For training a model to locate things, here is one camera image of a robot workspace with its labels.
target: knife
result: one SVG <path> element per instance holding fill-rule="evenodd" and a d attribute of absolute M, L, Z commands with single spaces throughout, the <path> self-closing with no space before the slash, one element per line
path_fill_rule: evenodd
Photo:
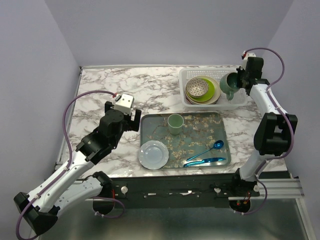
<path fill-rule="evenodd" d="M 201 161 L 188 162 L 183 166 L 186 168 L 186 167 L 191 167 L 191 166 L 194 166 L 194 165 L 213 163 L 213 162 L 220 162 L 220 161 L 224 161 L 224 160 L 227 160 L 227 159 L 224 158 L 224 157 L 211 157 L 211 158 L 203 159 Z"/>

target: cup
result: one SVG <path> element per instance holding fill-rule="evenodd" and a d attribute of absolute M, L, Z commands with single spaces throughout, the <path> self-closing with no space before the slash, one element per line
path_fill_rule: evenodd
<path fill-rule="evenodd" d="M 168 127 L 169 132 L 172 135 L 177 135 L 182 131 L 182 126 L 184 125 L 185 120 L 179 114 L 172 114 L 168 117 Z"/>
<path fill-rule="evenodd" d="M 236 72 L 229 72 L 224 75 L 220 80 L 220 89 L 226 94 L 226 99 L 232 100 L 234 98 L 234 93 L 239 91 L 237 87 L 237 77 Z"/>

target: marble tabletop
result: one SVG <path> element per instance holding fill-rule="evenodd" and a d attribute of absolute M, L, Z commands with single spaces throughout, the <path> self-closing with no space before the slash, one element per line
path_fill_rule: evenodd
<path fill-rule="evenodd" d="M 78 94 L 92 90 L 107 90 L 134 96 L 133 108 L 142 110 L 142 116 L 157 113 L 192 112 L 181 102 L 178 76 L 182 66 L 123 67 L 84 69 Z M 78 99 L 74 106 L 69 138 L 72 149 L 81 139 L 99 125 L 104 116 L 104 104 L 112 101 L 108 94 L 95 93 Z M 195 174 L 234 173 L 243 166 L 254 151 L 253 138 L 261 120 L 256 104 L 248 96 L 246 106 L 235 110 L 219 111 L 223 118 L 231 153 L 231 163 L 225 168 L 190 167 L 182 169 L 148 170 L 138 160 L 140 133 L 125 132 L 115 150 L 86 172 L 86 177 L 103 171 L 110 177 L 173 176 Z M 68 160 L 65 147 L 61 160 Z M 273 160 L 265 171 L 286 171 L 283 159 Z"/>

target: lime green plate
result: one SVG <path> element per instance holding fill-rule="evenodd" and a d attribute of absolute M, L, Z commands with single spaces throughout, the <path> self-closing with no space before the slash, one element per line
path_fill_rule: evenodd
<path fill-rule="evenodd" d="M 203 102 L 209 101 L 215 95 L 215 86 L 214 86 L 214 84 L 208 79 L 205 79 L 205 78 L 202 78 L 202 79 L 205 80 L 209 85 L 208 91 L 206 92 L 205 95 L 203 95 L 203 96 L 201 96 L 199 98 L 194 98 L 187 91 L 185 91 L 186 94 L 188 94 L 189 98 L 191 98 L 193 101 L 198 102 L 198 103 L 203 103 Z"/>

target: metallic blue utensil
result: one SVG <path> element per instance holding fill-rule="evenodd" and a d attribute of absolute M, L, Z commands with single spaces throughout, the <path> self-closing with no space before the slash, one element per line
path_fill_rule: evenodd
<path fill-rule="evenodd" d="M 202 152 L 202 153 L 199 153 L 199 154 L 197 154 L 197 155 L 195 155 L 195 156 L 193 156 L 193 157 L 190 157 L 190 158 L 188 158 L 186 161 L 189 162 L 190 160 L 195 159 L 196 157 L 199 157 L 200 155 L 202 155 L 202 154 L 204 154 L 204 153 L 206 153 L 206 152 L 209 152 L 209 151 L 212 150 L 212 149 L 220 149 L 220 148 L 222 148 L 222 147 L 224 146 L 224 144 L 225 144 L 224 141 L 218 140 L 218 141 L 216 141 L 216 142 L 213 144 L 213 146 L 212 146 L 211 148 L 209 148 L 208 150 L 205 150 L 205 151 Z"/>
<path fill-rule="evenodd" d="M 211 158 L 203 159 L 201 161 L 188 162 L 183 166 L 186 168 L 186 167 L 191 167 L 191 166 L 194 166 L 194 165 L 213 163 L 213 162 L 220 162 L 220 161 L 224 161 L 224 160 L 226 160 L 226 158 L 224 158 L 224 157 L 211 157 Z"/>

